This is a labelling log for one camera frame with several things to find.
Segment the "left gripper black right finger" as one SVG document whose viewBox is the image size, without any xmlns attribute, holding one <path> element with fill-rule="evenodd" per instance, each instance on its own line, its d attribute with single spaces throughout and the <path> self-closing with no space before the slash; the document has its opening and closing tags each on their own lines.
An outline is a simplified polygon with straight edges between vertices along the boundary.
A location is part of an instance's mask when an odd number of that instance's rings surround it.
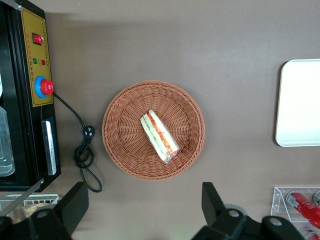
<svg viewBox="0 0 320 240">
<path fill-rule="evenodd" d="M 238 206 L 225 205 L 211 182 L 202 183 L 201 207 L 206 225 L 194 240 L 243 240 L 246 213 Z"/>
</svg>

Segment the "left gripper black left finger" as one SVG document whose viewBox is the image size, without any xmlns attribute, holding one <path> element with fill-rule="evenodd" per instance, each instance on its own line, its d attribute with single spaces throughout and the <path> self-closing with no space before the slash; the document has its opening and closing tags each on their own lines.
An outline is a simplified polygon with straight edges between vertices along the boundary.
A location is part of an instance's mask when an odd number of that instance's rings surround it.
<svg viewBox="0 0 320 240">
<path fill-rule="evenodd" d="M 53 207 L 43 207 L 28 218 L 32 240 L 71 240 L 89 208 L 88 185 L 77 182 Z"/>
</svg>

